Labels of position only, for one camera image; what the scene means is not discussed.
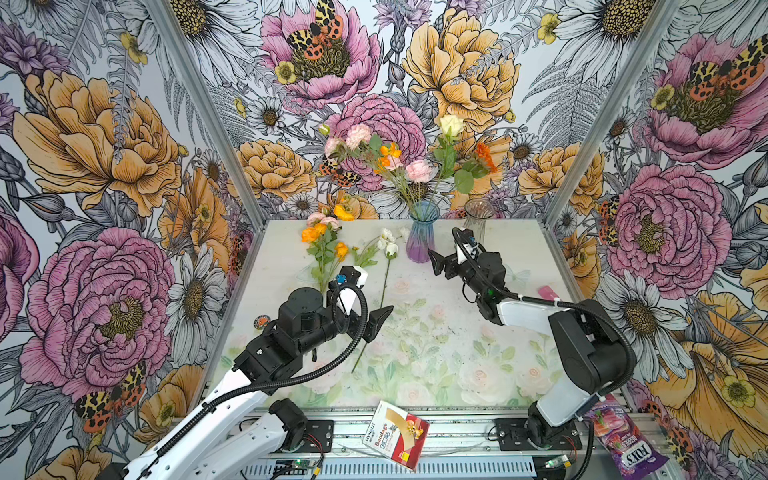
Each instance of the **table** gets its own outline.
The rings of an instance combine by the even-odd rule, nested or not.
[[[350,248],[364,246],[383,227],[395,233],[401,227],[410,227],[409,220],[342,224],[339,239]],[[437,220],[435,249],[451,253],[451,229],[461,225],[460,220]],[[306,253],[307,245],[300,242],[305,227],[303,220],[269,223],[223,341],[222,355],[211,378],[213,385],[232,366],[232,359],[260,334],[254,319],[262,313],[276,318],[278,307],[290,292],[313,285],[306,273],[313,258]],[[496,326],[483,319],[477,307],[462,296],[459,278],[434,276],[429,263],[408,259],[403,239],[398,244],[400,254],[392,260],[388,275],[383,252],[375,257],[377,265],[366,268],[369,277],[363,292],[369,308],[374,310],[383,304],[394,305],[395,309],[376,340],[366,347],[354,371],[362,345],[332,372],[281,389],[273,399],[289,397],[303,409],[373,407],[380,399],[402,407],[527,408],[563,375],[551,337],[528,329]],[[484,246],[501,253],[511,291],[537,296],[540,287],[550,286],[563,300],[572,300],[536,220],[491,220]],[[345,263],[351,262],[350,255]],[[348,343],[347,335],[327,342],[318,349],[317,362],[312,362],[309,355],[305,357],[300,374],[325,365]]]

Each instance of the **clear glass vase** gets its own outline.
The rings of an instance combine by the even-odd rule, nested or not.
[[[464,228],[472,230],[476,242],[483,243],[485,240],[485,221],[496,215],[493,205],[485,198],[473,198],[464,205],[464,210],[467,212]]]
[[[408,258],[417,263],[429,261],[427,250],[435,248],[435,220],[440,217],[440,209],[434,203],[422,200],[413,206],[411,235],[408,237],[406,252]]]

